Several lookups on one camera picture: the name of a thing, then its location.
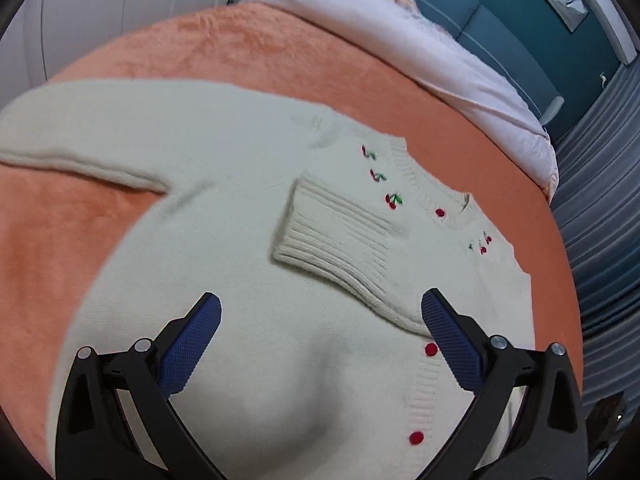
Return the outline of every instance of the silver screw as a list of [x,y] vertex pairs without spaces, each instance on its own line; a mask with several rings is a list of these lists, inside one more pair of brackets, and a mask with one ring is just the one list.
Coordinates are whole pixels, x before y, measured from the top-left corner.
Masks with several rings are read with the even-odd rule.
[[509,342],[503,338],[501,335],[494,335],[491,338],[491,346],[497,348],[498,350],[504,350],[507,348]]
[[556,355],[564,355],[566,348],[564,348],[560,343],[552,343],[551,351]]
[[146,352],[151,348],[151,341],[149,339],[138,339],[133,348],[136,349],[136,352]]
[[83,346],[78,350],[79,359],[87,359],[91,355],[91,349],[88,346]]

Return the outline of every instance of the curtain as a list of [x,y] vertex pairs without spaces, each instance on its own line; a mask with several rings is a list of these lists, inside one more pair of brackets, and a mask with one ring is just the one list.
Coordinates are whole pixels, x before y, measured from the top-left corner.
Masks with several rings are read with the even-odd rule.
[[584,335],[584,404],[640,400],[640,63],[621,66],[558,149],[552,209]]

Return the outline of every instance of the blue gripper pad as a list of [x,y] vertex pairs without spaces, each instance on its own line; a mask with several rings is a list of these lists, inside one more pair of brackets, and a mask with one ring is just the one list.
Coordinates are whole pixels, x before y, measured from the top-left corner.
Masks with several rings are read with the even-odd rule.
[[191,317],[160,363],[158,387],[167,399],[181,392],[220,326],[222,306],[211,294]]
[[440,299],[433,289],[425,292],[421,304],[422,320],[440,347],[460,387],[477,394],[484,384],[482,358],[457,323],[457,314],[444,301],[446,300]]

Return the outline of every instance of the white air conditioner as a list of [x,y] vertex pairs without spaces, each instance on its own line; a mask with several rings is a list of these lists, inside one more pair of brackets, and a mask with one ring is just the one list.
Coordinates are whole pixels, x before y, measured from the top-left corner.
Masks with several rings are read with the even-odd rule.
[[602,25],[620,62],[631,63],[638,53],[616,6],[611,0],[586,1]]

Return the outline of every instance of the folded duvet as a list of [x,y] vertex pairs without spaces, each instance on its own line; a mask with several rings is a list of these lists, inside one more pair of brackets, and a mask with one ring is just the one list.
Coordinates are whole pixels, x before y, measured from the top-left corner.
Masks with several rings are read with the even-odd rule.
[[254,1],[291,12],[388,62],[460,111],[553,197],[556,154],[527,104],[503,76],[423,16],[393,0]]

